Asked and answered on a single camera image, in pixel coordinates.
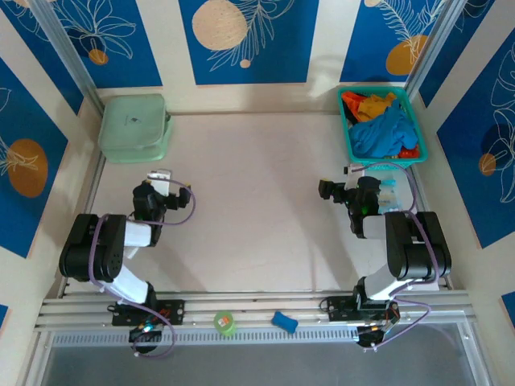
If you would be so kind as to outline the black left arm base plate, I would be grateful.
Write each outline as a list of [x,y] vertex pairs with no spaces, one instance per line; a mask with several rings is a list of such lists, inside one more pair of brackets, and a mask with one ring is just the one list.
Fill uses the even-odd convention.
[[[173,326],[183,324],[184,306],[185,301],[177,299],[157,300],[152,307],[147,305],[148,308],[152,308],[165,317]],[[112,324],[114,326],[138,326],[144,322],[151,322],[152,324],[163,323],[153,314],[133,306],[114,303],[107,306],[107,311],[112,314]]]

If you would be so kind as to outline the aluminium side rail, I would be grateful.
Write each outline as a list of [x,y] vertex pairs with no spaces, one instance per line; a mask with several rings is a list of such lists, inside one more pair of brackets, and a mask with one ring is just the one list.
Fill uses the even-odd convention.
[[66,241],[76,217],[80,213],[90,213],[97,193],[105,158],[97,144],[101,126],[101,114],[84,100],[77,115],[76,136],[68,143],[64,172],[64,187],[67,188],[68,208],[64,217]]
[[[429,140],[427,139],[428,136],[426,133],[424,133],[424,129],[422,127],[422,121],[421,121],[421,118],[419,117],[419,114],[426,109],[426,106],[424,105],[424,102],[423,102],[422,98],[420,97],[419,92],[417,92],[416,94],[414,94],[412,96],[412,98],[410,99],[410,102],[412,104],[412,108],[415,112],[415,115],[417,116],[419,129],[422,132],[422,136],[423,136],[424,142],[426,144],[426,149],[429,150]],[[415,181],[415,186],[416,186],[416,189],[418,192],[418,198],[416,199],[416,208],[421,211],[429,211],[431,209],[431,206],[430,206],[429,201],[426,196],[425,188],[424,188],[424,185],[422,182],[422,177],[418,170],[418,167],[421,165],[422,165],[421,163],[414,163],[410,167],[410,175],[413,177],[413,179]],[[440,290],[453,290],[452,281],[449,277],[440,278],[438,286],[439,286]]]

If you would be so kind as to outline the blue poster flower orange dot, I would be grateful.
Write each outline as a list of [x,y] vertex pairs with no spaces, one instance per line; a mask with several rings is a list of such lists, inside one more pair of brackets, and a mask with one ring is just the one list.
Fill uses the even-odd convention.
[[163,85],[136,0],[51,5],[97,88]]

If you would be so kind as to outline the blue poster large beige circle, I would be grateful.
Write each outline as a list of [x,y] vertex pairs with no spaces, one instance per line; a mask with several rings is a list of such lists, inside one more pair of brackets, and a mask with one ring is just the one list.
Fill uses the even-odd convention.
[[319,0],[179,0],[196,84],[306,82]]

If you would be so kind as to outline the grey front panel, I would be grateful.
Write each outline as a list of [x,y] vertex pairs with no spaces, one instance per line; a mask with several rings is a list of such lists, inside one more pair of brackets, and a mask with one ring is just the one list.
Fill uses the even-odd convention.
[[42,386],[476,386],[455,351],[347,344],[180,347],[158,360],[124,348],[56,348]]

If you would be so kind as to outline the mint green zip case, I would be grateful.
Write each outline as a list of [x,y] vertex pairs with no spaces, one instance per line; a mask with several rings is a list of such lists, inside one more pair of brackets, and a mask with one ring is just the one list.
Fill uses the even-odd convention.
[[167,153],[171,115],[160,94],[116,96],[105,106],[98,146],[107,162],[153,162]]

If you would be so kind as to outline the yellow t-shirt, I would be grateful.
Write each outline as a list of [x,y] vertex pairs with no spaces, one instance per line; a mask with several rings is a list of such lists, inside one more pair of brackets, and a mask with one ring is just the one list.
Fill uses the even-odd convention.
[[356,119],[359,122],[366,122],[382,115],[389,108],[397,97],[389,92],[385,97],[371,95],[360,102],[357,108]]

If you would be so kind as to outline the aluminium frame rail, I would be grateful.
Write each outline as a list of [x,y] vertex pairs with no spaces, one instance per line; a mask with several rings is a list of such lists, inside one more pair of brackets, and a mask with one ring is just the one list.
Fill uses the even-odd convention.
[[[328,315],[320,302],[331,296],[345,296],[345,292],[161,292],[159,298],[183,299],[185,316],[183,328],[211,328],[217,312],[232,313],[238,326],[267,327],[275,311],[299,321],[300,326],[325,326]],[[464,290],[415,291],[399,296],[411,302],[431,306],[425,323],[475,322],[469,296]],[[113,299],[106,294],[82,292],[66,294],[62,298],[43,300],[35,321],[36,331],[95,331],[110,328],[112,314],[107,311]]]

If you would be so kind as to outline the clear plastic packet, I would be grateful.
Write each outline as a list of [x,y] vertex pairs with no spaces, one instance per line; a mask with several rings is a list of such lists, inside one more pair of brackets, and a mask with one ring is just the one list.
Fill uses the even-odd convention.
[[386,212],[402,210],[402,202],[398,195],[397,181],[395,179],[381,180],[379,189],[377,202],[380,215],[384,215]]

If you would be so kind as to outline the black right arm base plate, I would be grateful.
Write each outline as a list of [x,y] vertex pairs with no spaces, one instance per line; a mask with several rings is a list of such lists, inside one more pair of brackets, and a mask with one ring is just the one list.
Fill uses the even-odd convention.
[[392,301],[362,301],[352,296],[327,298],[331,322],[398,322],[398,304]]

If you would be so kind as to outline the aluminium frame post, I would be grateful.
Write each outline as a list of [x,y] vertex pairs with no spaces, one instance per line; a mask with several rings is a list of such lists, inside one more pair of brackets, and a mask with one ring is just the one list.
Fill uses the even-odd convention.
[[82,59],[74,48],[63,25],[47,0],[27,0],[32,14],[43,29],[61,62],[67,68],[76,86],[100,117],[105,106],[97,94],[97,87]]
[[420,53],[413,70],[407,78],[405,91],[410,100],[413,100],[420,85],[425,80],[427,73],[430,71],[434,61],[438,57],[442,46],[445,44],[456,20],[462,14],[462,11],[468,0],[446,0],[443,4],[443,10],[436,19],[434,27],[429,34],[426,43]]

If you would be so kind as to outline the blue botanical wall poster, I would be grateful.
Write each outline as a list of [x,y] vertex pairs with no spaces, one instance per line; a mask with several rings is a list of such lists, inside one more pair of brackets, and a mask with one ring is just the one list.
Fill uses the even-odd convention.
[[465,0],[447,39],[431,65],[418,93],[425,108],[430,107],[459,60],[475,50],[482,56],[490,35],[515,24],[515,0]]
[[84,96],[57,55],[43,28],[36,20],[28,1],[0,0],[0,9],[31,50],[69,107],[75,114],[78,114]]

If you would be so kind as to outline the blue poster fern orange circle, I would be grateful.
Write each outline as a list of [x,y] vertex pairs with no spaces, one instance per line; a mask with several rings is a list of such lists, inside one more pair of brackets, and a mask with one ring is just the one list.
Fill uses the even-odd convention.
[[446,0],[361,0],[341,83],[404,82]]

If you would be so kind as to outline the blue t-shirt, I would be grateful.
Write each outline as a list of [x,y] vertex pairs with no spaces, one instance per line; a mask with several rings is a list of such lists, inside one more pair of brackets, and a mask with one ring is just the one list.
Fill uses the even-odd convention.
[[418,144],[414,123],[397,100],[371,121],[353,125],[348,137],[352,153],[358,158],[393,157],[403,148],[412,150]]

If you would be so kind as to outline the blue poster orange oval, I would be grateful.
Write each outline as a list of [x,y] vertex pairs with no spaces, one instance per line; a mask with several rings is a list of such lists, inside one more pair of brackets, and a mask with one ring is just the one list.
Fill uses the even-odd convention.
[[28,256],[67,144],[0,59],[0,247]]

